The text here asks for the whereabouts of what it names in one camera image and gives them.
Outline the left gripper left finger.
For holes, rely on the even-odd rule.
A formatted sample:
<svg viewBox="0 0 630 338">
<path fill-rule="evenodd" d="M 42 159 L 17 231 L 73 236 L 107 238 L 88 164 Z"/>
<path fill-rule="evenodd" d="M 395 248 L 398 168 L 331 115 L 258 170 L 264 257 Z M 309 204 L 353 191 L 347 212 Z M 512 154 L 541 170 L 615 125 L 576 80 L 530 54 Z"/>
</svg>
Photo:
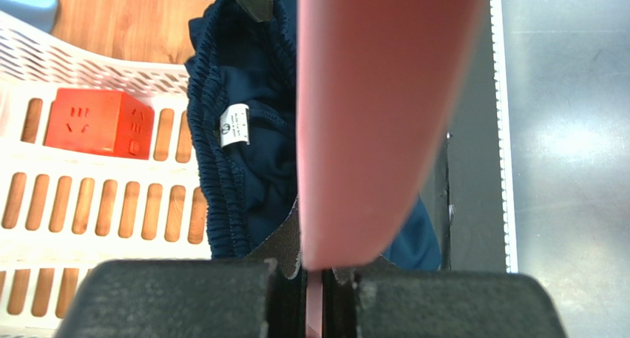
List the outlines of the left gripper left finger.
<svg viewBox="0 0 630 338">
<path fill-rule="evenodd" d="M 295 337 L 273 260 L 110 260 L 86 276 L 56 337 Z"/>
</svg>

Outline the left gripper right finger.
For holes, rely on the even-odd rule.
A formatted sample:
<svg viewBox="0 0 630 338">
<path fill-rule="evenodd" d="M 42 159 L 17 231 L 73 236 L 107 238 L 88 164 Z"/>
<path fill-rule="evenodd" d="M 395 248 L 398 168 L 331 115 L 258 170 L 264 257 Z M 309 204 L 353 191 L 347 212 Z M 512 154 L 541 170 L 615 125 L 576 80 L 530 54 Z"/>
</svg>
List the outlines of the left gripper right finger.
<svg viewBox="0 0 630 338">
<path fill-rule="evenodd" d="M 565 337 L 554 303 L 521 274 L 360 269 L 325 275 L 326 337 Z"/>
</svg>

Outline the navy blue shorts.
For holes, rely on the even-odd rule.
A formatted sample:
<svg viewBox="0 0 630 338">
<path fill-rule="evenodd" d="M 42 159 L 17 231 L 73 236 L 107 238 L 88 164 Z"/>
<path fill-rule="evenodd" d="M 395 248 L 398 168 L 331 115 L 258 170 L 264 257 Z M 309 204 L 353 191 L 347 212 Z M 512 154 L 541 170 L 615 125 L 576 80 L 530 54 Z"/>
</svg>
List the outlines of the navy blue shorts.
<svg viewBox="0 0 630 338">
<path fill-rule="evenodd" d="M 187 114 L 209 245 L 215 258 L 242 258 L 297 197 L 297 0 L 274 0 L 266 22 L 216 0 L 189 32 Z"/>
</svg>

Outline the pink plastic hanger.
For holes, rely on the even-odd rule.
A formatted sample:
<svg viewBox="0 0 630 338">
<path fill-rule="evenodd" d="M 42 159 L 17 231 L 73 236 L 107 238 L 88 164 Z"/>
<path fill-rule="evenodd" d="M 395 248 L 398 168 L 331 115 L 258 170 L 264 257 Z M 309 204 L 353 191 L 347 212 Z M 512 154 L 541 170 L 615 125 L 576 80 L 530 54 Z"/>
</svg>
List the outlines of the pink plastic hanger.
<svg viewBox="0 0 630 338">
<path fill-rule="evenodd" d="M 487 0 L 298 0 L 297 169 L 306 333 L 322 271 L 393 241 L 433 165 Z"/>
</svg>

